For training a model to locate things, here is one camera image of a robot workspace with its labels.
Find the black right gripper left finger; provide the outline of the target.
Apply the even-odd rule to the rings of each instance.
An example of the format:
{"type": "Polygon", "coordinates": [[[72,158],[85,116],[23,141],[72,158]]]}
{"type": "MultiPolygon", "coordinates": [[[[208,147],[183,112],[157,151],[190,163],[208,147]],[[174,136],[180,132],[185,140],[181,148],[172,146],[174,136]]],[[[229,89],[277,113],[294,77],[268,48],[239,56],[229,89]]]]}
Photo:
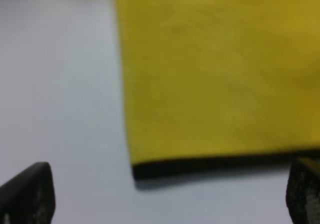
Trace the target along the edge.
{"type": "Polygon", "coordinates": [[[36,162],[0,186],[2,224],[50,224],[56,209],[51,166],[36,162]]]}

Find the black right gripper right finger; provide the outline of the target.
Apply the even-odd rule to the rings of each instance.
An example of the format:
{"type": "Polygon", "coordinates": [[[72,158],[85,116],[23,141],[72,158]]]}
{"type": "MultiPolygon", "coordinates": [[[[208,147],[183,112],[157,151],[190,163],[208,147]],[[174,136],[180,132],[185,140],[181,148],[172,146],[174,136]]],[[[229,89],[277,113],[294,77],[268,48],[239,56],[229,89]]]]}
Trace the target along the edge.
{"type": "Polygon", "coordinates": [[[320,163],[300,157],[290,166],[286,206],[294,224],[320,224],[320,163]]]}

